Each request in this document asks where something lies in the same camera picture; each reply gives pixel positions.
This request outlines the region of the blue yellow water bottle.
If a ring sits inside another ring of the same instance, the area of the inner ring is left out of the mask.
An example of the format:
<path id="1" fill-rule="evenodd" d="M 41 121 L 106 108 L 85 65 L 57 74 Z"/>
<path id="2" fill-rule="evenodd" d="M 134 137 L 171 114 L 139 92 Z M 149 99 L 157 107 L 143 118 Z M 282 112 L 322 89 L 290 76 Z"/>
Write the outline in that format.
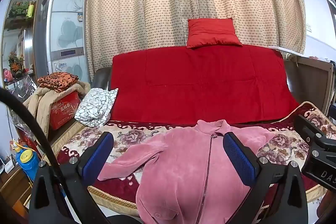
<path id="1" fill-rule="evenodd" d="M 17 142 L 13 143 L 13 149 L 15 151 L 15 160 L 27 177 L 31 181 L 34 181 L 39 164 L 37 152 L 27 146 L 20 145 Z"/>

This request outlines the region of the silver floral refrigerator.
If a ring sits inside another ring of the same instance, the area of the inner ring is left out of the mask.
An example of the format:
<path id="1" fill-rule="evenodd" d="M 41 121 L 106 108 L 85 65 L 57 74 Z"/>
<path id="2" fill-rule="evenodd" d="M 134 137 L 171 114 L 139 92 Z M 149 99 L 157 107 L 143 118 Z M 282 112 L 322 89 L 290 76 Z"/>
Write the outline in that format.
<path id="1" fill-rule="evenodd" d="M 68 72 L 89 83 L 85 16 L 87 0 L 43 0 L 34 42 L 37 78 Z"/>

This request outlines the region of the red pillow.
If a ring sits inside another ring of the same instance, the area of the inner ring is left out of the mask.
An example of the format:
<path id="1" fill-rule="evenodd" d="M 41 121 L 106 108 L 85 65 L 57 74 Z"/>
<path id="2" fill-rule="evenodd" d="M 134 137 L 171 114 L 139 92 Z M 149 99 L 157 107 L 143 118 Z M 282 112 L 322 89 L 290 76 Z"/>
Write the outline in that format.
<path id="1" fill-rule="evenodd" d="M 240 46 L 232 18 L 199 18 L 188 20 L 187 48 L 204 46 Z"/>

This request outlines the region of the artificial flower arrangement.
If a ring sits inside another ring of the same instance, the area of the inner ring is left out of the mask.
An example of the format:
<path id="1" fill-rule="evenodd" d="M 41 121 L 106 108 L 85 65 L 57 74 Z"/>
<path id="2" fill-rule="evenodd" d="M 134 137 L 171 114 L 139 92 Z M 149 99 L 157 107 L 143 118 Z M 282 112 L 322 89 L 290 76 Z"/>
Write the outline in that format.
<path id="1" fill-rule="evenodd" d="M 9 55 L 9 67 L 14 79 L 20 78 L 26 74 L 23 55 L 17 55 L 12 51 Z"/>

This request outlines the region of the wooden headboard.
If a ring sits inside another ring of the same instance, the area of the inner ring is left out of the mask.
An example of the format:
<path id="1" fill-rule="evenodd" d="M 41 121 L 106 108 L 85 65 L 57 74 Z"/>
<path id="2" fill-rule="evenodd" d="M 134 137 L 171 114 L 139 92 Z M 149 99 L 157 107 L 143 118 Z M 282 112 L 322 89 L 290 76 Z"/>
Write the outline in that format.
<path id="1" fill-rule="evenodd" d="M 289 90 L 297 102 L 309 101 L 327 115 L 335 102 L 335 63 L 287 54 L 284 64 Z"/>

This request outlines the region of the white patterned folded cloth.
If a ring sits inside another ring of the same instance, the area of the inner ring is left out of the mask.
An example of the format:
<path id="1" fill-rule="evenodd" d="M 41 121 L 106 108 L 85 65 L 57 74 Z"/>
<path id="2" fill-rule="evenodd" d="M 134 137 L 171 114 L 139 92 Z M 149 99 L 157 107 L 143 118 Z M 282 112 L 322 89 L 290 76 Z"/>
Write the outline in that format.
<path id="1" fill-rule="evenodd" d="M 87 127 L 101 127 L 110 119 L 118 88 L 92 88 L 80 102 L 74 118 Z"/>

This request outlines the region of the red quilt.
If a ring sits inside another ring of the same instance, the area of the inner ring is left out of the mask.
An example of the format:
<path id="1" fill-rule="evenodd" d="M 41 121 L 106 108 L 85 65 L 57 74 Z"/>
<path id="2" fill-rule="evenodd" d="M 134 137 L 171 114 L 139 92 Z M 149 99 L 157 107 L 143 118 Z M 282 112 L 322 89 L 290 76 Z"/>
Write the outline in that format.
<path id="1" fill-rule="evenodd" d="M 282 55 L 258 46 L 166 47 L 117 55 L 111 118 L 194 125 L 275 121 L 298 106 Z"/>

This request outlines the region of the orange black patterned cloth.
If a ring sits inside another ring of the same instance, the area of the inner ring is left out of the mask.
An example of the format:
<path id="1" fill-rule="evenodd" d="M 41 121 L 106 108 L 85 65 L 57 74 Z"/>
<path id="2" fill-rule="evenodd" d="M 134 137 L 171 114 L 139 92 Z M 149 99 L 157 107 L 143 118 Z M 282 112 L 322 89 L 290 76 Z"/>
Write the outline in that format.
<path id="1" fill-rule="evenodd" d="M 39 87 L 52 89 L 58 93 L 65 91 L 78 81 L 79 77 L 68 72 L 55 72 L 38 79 Z"/>

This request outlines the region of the wooden display cabinet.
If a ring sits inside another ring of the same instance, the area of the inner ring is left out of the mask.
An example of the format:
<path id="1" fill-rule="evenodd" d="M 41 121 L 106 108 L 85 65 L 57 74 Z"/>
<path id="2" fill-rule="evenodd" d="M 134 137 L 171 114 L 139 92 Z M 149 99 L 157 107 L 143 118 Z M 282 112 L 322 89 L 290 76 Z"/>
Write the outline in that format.
<path id="1" fill-rule="evenodd" d="M 1 78 L 3 86 L 27 76 L 35 77 L 34 35 L 39 0 L 9 0 L 1 29 Z M 26 74 L 14 79 L 9 67 L 10 52 L 23 55 Z"/>

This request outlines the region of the red gift box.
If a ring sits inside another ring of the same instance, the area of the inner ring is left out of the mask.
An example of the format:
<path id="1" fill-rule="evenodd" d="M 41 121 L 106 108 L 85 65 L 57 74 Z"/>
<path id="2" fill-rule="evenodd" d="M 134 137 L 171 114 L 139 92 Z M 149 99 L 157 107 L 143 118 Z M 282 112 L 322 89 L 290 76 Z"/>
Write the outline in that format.
<path id="1" fill-rule="evenodd" d="M 50 128 L 57 130 L 70 121 L 75 116 L 79 104 L 80 98 L 78 92 L 72 92 L 53 103 L 50 114 Z"/>

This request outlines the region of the pink corduroy jacket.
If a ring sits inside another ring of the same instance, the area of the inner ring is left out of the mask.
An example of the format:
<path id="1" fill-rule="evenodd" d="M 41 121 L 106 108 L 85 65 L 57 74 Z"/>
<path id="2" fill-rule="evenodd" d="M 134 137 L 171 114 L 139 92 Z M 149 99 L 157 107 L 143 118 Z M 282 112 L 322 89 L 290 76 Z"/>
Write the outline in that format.
<path id="1" fill-rule="evenodd" d="M 135 202 L 144 223 L 225 223 L 249 191 L 223 149 L 227 132 L 254 153 L 273 137 L 259 126 L 200 120 L 130 146 L 104 165 L 98 179 L 127 177 L 142 168 Z"/>

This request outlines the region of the floral plush blanket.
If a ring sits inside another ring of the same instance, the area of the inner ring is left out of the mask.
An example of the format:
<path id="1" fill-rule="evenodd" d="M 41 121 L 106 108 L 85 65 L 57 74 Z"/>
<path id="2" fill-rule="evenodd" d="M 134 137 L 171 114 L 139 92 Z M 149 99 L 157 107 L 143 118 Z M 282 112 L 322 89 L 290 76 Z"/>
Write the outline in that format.
<path id="1" fill-rule="evenodd" d="M 261 123 L 274 133 L 274 138 L 258 151 L 259 156 L 266 157 L 276 164 L 287 164 L 294 160 L 303 165 L 309 147 L 295 132 L 293 121 L 302 115 L 315 124 L 328 138 L 335 139 L 335 120 L 327 118 L 311 102 L 303 102 L 287 117 L 272 123 Z M 93 146 L 104 132 L 114 138 L 114 148 L 108 157 L 111 162 L 121 156 L 131 145 L 139 144 L 157 134 L 164 134 L 171 125 L 141 124 L 135 122 L 109 121 L 106 125 L 90 128 L 75 124 L 54 145 L 53 150 L 60 164 L 72 157 L 80 157 L 84 151 Z M 117 178 L 96 182 L 88 190 L 97 204 L 120 214 L 138 216 L 135 194 L 141 181 L 142 170 L 138 169 L 126 178 Z"/>

